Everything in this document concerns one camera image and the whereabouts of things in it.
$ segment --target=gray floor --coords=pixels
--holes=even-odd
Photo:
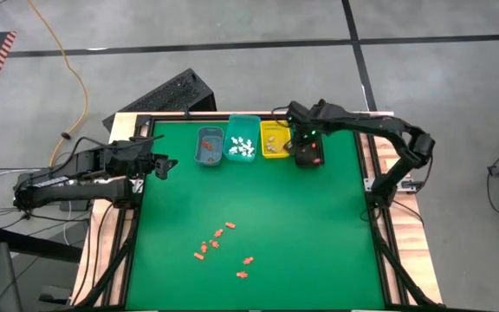
[[[68,49],[349,37],[335,0],[36,3]],[[499,0],[351,4],[362,38],[499,34]],[[18,32],[13,50],[56,49],[25,0],[0,6],[0,30]],[[444,302],[499,310],[499,215],[487,203],[485,185],[486,166],[499,156],[499,42],[363,50],[379,109],[396,112],[437,140],[431,179],[418,200]],[[310,105],[320,98],[365,109],[348,46],[70,60],[91,99],[80,133],[98,140],[108,136],[100,123],[104,117],[188,67],[215,91],[222,110],[271,109],[290,100]],[[60,57],[9,59],[0,77],[0,166],[45,166],[59,133],[75,121],[81,106],[81,91]],[[0,178],[0,207],[10,206],[15,178]],[[492,185],[499,206],[499,180]],[[67,216],[55,210],[42,213]],[[15,219],[1,217],[0,226]],[[11,229],[31,233],[49,225],[24,221]],[[75,268],[67,270],[74,274]]]

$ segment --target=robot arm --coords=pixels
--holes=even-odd
[[[155,171],[160,179],[177,163],[168,156],[152,153],[155,138],[131,138],[104,145],[89,138],[100,146],[79,153],[72,153],[68,159],[56,166],[38,172],[23,173],[18,177],[14,205],[23,211],[42,207],[54,201],[104,198],[119,208],[132,208],[133,183],[129,179],[140,178]],[[95,179],[116,179],[106,184],[95,184]]]
[[[374,204],[389,207],[398,182],[411,170],[419,169],[432,157],[435,141],[419,127],[391,116],[349,113],[344,108],[320,100],[311,109],[292,101],[287,111],[288,125],[294,129],[293,139],[285,146],[291,153],[316,141],[321,134],[339,130],[377,135],[388,139],[396,149],[399,160],[389,172],[376,177],[369,193]],[[403,134],[410,135],[406,141]]]

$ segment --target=wooden board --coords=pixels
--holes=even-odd
[[[143,115],[161,115],[161,116],[174,116],[183,115],[184,113],[177,112],[166,112],[166,113],[143,113]],[[209,115],[209,114],[270,114],[270,112],[194,112],[193,115]],[[113,140],[128,140],[129,137],[134,135],[136,127],[136,118],[138,113],[118,113],[115,115],[113,129],[111,131],[111,136],[109,142]],[[147,127],[142,127],[142,134],[146,134]],[[361,142],[363,145],[364,154],[366,157],[366,169],[369,177],[374,177],[373,164],[371,162],[371,155],[369,153],[369,148],[365,135],[361,135]],[[394,151],[392,144],[383,138],[375,138],[375,143],[377,147],[377,153],[379,155],[379,162],[382,172],[387,172],[390,167],[395,164],[399,156]],[[417,200],[415,195],[408,194],[398,194],[395,198],[400,203],[412,208],[414,211],[419,213]],[[84,273],[87,269],[86,282],[84,282],[84,287],[81,289],[79,298],[76,300],[77,303],[80,302],[91,290],[92,281],[94,275],[94,268],[96,268],[96,281],[99,279],[100,275],[105,271],[105,268],[109,264],[109,258],[111,256],[111,247],[113,244],[113,238],[115,229],[117,226],[118,210],[111,209],[107,214],[104,223],[101,227],[100,234],[100,250],[97,265],[95,262],[95,245],[98,237],[99,224],[101,218],[105,213],[105,210],[109,206],[106,200],[96,200],[94,203],[94,209],[92,212],[91,225],[89,229],[90,236],[90,252],[87,253],[87,242],[84,244],[84,251],[82,252],[82,258],[80,262],[80,267],[78,269],[78,275],[76,277],[75,288],[73,291],[73,298],[76,297],[82,281],[84,279]],[[392,223],[394,227],[394,232],[396,235],[397,245],[399,247],[399,256],[402,265],[405,267],[407,272],[413,278],[415,283],[424,291],[424,293],[430,297],[435,302],[442,302],[440,297],[440,292],[438,290],[438,284],[436,275],[434,273],[434,268],[432,267],[431,254],[429,252],[429,246],[426,242],[426,237],[424,235],[423,225],[421,222],[413,216],[410,212],[397,204],[393,204],[391,207]],[[132,214],[128,212],[126,216],[125,226],[122,233],[122,241],[126,238],[126,234],[130,229]],[[390,264],[385,260],[386,273],[388,275],[390,292],[392,294],[392,302],[399,303],[398,291],[396,286],[396,279]],[[113,290],[111,293],[111,304],[118,304],[120,295],[120,285],[122,283],[122,276],[124,272],[124,261],[123,264],[117,269],[115,277],[113,280]]]

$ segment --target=yellow items in bin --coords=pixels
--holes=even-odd
[[[261,121],[261,151],[266,159],[287,158],[288,152],[282,148],[290,141],[290,128],[285,120]]]

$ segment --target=green mat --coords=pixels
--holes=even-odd
[[[353,135],[324,139],[326,164],[293,159],[194,161],[198,129],[226,122],[158,122],[153,151],[178,159],[148,176],[128,309],[382,309],[379,273]],[[225,222],[237,225],[235,230]],[[219,228],[218,250],[197,260]],[[243,265],[242,260],[255,261]],[[238,278],[238,271],[248,277]]]

